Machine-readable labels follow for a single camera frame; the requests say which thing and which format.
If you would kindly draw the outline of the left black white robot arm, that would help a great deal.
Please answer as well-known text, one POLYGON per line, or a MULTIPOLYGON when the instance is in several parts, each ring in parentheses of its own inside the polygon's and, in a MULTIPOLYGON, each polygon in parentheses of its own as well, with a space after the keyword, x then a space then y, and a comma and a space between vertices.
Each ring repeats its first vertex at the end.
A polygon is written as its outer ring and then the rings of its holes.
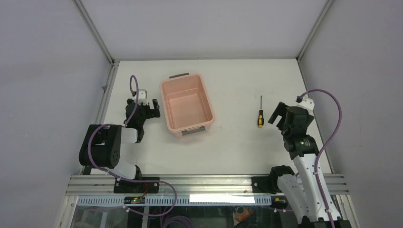
POLYGON ((158 193, 159 177, 143 177, 137 165, 130 164, 120 151, 124 143, 140 143, 144 137, 145 121, 159 118, 160 106, 156 99, 151 103, 143 100, 136 103, 127 100, 125 114, 128 126, 112 124, 102 127, 91 124, 79 151, 79 162, 90 168, 101 168, 117 174, 114 193, 147 194, 158 193))

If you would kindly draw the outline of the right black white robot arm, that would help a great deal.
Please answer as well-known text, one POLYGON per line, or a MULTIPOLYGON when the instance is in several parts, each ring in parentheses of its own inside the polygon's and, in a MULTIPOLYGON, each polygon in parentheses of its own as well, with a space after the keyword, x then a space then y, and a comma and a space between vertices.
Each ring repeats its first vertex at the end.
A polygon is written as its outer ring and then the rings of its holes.
POLYGON ((315 139, 307 134, 314 117, 308 109, 278 103, 268 120, 283 137, 284 147, 297 173, 290 166, 272 167, 267 176, 251 178, 254 193, 283 193, 300 228, 350 228, 336 208, 319 166, 320 152, 315 139))

